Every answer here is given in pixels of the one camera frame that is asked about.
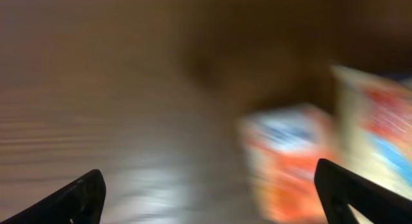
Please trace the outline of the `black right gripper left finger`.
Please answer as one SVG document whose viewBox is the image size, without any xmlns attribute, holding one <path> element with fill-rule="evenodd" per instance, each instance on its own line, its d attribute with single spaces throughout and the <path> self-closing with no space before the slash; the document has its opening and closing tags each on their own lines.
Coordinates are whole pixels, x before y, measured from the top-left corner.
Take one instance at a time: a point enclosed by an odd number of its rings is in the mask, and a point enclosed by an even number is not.
<svg viewBox="0 0 412 224">
<path fill-rule="evenodd" d="M 93 169 L 1 224 L 99 224 L 105 197 L 103 175 Z"/>
</svg>

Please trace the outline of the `small orange box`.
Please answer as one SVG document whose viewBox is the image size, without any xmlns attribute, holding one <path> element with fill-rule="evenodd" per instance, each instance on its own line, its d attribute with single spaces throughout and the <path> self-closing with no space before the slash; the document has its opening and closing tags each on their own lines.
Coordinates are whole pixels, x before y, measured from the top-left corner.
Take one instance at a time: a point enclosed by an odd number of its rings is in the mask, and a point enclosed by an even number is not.
<svg viewBox="0 0 412 224">
<path fill-rule="evenodd" d="M 337 160 L 331 116 L 309 104 L 254 113 L 239 121 L 257 210 L 275 223 L 324 223 L 315 188 L 321 158 Z"/>
</svg>

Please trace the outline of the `yellow wet wipes pack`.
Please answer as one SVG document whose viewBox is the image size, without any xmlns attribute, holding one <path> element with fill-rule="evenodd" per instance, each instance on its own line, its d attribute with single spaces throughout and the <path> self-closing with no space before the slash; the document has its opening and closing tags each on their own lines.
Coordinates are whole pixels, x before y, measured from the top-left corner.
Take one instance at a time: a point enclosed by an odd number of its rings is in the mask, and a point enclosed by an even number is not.
<svg viewBox="0 0 412 224">
<path fill-rule="evenodd" d="M 411 76 L 340 65 L 337 109 L 344 167 L 411 198 Z"/>
</svg>

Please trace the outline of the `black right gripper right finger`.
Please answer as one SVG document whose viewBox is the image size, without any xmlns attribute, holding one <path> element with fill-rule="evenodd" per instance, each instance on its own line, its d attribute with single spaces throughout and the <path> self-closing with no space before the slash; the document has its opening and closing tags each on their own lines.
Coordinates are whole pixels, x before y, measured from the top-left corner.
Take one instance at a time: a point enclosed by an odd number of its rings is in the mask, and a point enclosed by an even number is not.
<svg viewBox="0 0 412 224">
<path fill-rule="evenodd" d="M 411 223 L 411 200 L 325 158 L 317 162 L 314 183 L 329 224 L 357 224 L 351 207 L 372 223 Z"/>
</svg>

